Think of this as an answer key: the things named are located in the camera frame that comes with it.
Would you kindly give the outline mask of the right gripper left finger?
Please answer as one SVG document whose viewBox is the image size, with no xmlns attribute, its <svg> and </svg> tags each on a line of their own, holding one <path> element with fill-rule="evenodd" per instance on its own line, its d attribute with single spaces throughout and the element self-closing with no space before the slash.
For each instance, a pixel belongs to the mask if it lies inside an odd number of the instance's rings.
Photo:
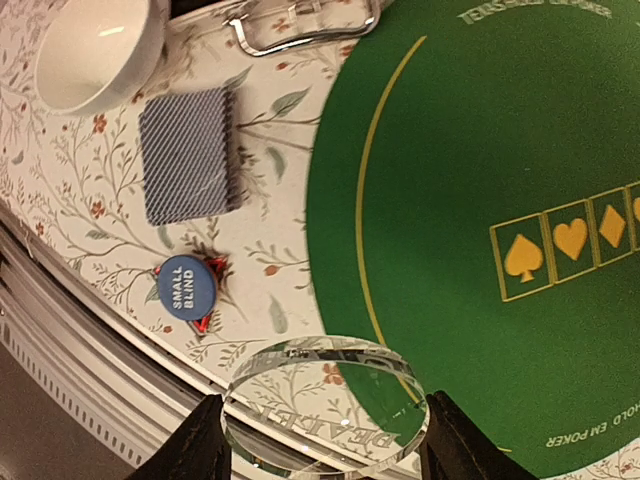
<svg viewBox="0 0 640 480">
<path fill-rule="evenodd" d="M 221 395 L 207 395 L 128 479 L 230 480 L 232 453 L 221 426 L 222 408 Z"/>
</svg>

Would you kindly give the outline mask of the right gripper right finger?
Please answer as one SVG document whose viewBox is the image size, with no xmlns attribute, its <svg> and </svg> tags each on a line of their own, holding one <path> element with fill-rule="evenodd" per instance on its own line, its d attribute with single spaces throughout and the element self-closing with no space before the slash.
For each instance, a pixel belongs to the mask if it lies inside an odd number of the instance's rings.
<svg viewBox="0 0 640 480">
<path fill-rule="evenodd" d="M 501 452 L 444 392 L 426 397 L 429 424 L 419 447 L 421 477 L 449 480 L 536 480 Z"/>
</svg>

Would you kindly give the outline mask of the clear acrylic dealer button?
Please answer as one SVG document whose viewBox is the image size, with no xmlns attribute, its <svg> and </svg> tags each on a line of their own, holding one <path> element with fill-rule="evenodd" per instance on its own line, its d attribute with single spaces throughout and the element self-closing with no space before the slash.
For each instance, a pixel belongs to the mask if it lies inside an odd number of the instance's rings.
<svg viewBox="0 0 640 480">
<path fill-rule="evenodd" d="M 295 338 L 256 352 L 235 370 L 223 400 L 233 452 L 285 479 L 388 473 L 418 448 L 429 423 L 408 362 L 345 336 Z"/>
</svg>

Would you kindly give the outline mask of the blue small blind button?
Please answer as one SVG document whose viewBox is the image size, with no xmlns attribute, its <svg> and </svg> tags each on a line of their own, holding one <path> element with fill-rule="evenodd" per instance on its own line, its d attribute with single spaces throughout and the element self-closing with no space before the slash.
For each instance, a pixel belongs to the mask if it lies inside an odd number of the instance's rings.
<svg viewBox="0 0 640 480">
<path fill-rule="evenodd" d="M 172 256 L 160 266 L 156 279 L 160 302 L 174 317 L 199 321 L 214 310 L 218 281 L 203 260 L 191 255 Z"/>
</svg>

